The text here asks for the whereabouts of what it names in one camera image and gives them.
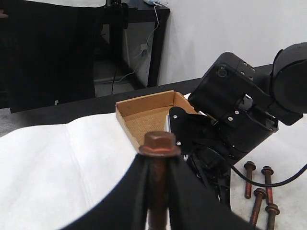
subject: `white wall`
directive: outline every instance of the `white wall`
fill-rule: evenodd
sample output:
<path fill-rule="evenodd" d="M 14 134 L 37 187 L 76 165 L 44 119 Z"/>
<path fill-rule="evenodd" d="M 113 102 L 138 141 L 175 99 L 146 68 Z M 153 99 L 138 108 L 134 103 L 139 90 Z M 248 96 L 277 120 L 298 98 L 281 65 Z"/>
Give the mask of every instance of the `white wall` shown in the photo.
<path fill-rule="evenodd" d="M 159 84 L 202 77 L 225 51 L 259 66 L 272 63 L 281 48 L 307 41 L 305 0 L 166 1 L 171 15 Z"/>

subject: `cardboard box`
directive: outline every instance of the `cardboard box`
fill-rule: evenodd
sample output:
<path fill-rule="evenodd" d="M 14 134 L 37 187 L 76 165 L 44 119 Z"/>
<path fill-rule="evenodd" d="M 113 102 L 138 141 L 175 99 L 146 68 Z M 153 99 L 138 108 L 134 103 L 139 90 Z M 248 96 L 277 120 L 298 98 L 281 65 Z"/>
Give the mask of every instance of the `cardboard box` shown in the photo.
<path fill-rule="evenodd" d="M 182 94 L 166 91 L 117 102 L 116 118 L 138 151 L 147 132 L 164 130 L 166 115 L 174 106 L 196 114 Z"/>

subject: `rusty bolt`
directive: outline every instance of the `rusty bolt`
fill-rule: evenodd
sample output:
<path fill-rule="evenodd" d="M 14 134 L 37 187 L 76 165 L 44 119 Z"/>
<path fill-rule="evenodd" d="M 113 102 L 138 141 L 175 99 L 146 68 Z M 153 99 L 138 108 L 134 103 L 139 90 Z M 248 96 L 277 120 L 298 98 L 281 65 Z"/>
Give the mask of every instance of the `rusty bolt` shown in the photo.
<path fill-rule="evenodd" d="M 180 155 L 172 133 L 156 131 L 145 134 L 140 154 L 150 157 L 149 166 L 149 229 L 165 230 L 167 224 L 167 159 Z"/>
<path fill-rule="evenodd" d="M 262 188 L 257 188 L 254 191 L 254 195 L 256 196 L 256 199 L 255 199 L 253 211 L 252 211 L 251 216 L 250 216 L 249 223 L 253 226 L 256 226 L 257 220 L 258 220 L 258 215 L 259 215 L 260 208 L 261 208 L 261 203 L 262 203 L 262 200 L 265 199 L 265 197 L 266 197 L 266 192 Z"/>
<path fill-rule="evenodd" d="M 278 209 L 278 206 L 276 204 L 269 204 L 266 206 L 265 210 L 268 212 L 268 224 L 267 224 L 267 230 L 274 230 L 275 226 L 275 217 L 279 215 L 280 211 Z"/>
<path fill-rule="evenodd" d="M 254 164 L 254 162 L 252 161 L 248 161 L 245 163 L 244 168 L 246 169 L 246 177 L 248 179 L 252 179 L 253 178 L 253 171 L 256 169 L 256 166 Z M 245 182 L 245 194 L 244 194 L 246 199 L 250 199 L 251 198 L 251 183 L 249 182 Z"/>
<path fill-rule="evenodd" d="M 262 174 L 265 177 L 265 184 L 272 184 L 271 175 L 273 175 L 274 171 L 269 166 L 264 166 L 261 170 Z M 273 204 L 273 191 L 272 188 L 267 187 L 267 204 Z"/>

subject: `black side table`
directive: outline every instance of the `black side table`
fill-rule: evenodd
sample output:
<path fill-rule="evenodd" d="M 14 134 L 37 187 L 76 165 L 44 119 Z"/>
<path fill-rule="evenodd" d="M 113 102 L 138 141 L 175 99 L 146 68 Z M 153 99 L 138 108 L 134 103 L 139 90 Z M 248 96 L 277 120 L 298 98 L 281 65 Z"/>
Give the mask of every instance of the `black side table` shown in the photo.
<path fill-rule="evenodd" d="M 154 6 L 148 5 L 142 0 L 130 0 L 128 23 L 147 23 L 155 22 L 155 28 L 157 27 L 157 17 L 154 12 Z M 156 7 L 156 12 L 159 19 L 159 26 L 154 31 L 151 62 L 148 75 L 147 87 L 154 87 L 158 83 L 158 76 L 161 64 L 162 50 L 165 37 L 165 29 L 167 19 L 170 14 L 170 9 L 166 6 Z M 122 44 L 123 44 L 123 32 L 120 27 L 120 18 L 112 13 L 112 9 L 106 9 L 104 15 L 104 24 L 110 25 L 110 46 L 112 53 L 116 57 L 122 59 Z M 126 63 L 117 63 L 121 68 L 127 69 Z M 137 83 L 137 88 L 143 88 L 140 82 Z"/>

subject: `white table surface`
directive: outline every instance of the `white table surface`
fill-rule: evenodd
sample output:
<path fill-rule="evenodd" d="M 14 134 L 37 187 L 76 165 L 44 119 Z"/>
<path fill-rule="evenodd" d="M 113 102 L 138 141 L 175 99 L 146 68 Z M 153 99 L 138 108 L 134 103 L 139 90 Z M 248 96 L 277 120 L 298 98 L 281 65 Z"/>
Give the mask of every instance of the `white table surface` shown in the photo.
<path fill-rule="evenodd" d="M 287 179 L 307 162 L 306 127 L 306 117 L 293 126 L 281 124 L 280 131 L 236 167 L 244 172 L 244 163 L 254 161 L 255 181 L 264 182 L 265 165 L 275 171 L 273 183 Z M 114 188 L 136 154 L 115 114 L 22 128 L 1 137 L 0 146 L 1 230 L 51 230 L 69 224 Z M 248 221 L 254 197 L 245 199 L 244 187 L 244 181 L 232 173 L 232 210 Z M 305 230 L 307 175 L 274 188 L 273 194 L 281 211 L 275 229 Z M 265 206 L 263 202 L 260 229 L 266 226 Z"/>

